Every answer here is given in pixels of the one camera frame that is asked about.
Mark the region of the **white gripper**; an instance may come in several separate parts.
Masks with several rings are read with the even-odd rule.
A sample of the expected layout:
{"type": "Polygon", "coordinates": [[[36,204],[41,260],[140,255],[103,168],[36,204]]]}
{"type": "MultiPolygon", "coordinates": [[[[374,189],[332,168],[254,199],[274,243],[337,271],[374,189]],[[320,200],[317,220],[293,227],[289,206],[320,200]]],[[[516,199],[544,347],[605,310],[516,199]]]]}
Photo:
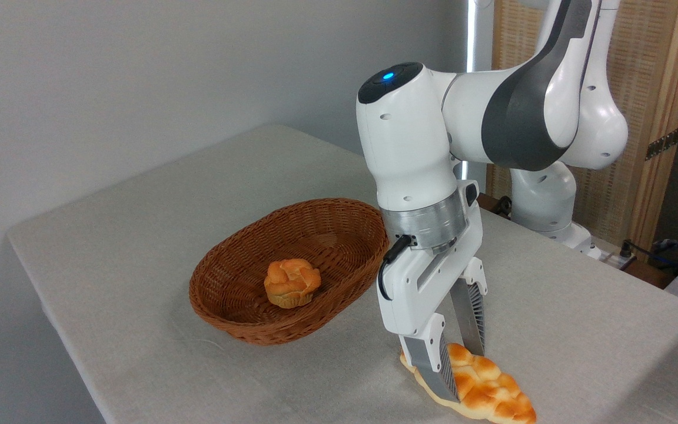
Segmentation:
{"type": "Polygon", "coordinates": [[[445,318],[434,313],[449,292],[463,346],[474,355],[485,355],[486,349],[488,287],[476,257],[483,238],[479,192],[476,181],[460,180],[438,204],[382,212],[393,242],[411,239],[384,269],[378,298],[385,328],[400,334],[407,364],[417,368],[434,395],[449,402],[459,402],[459,394],[443,335],[445,318]]]}

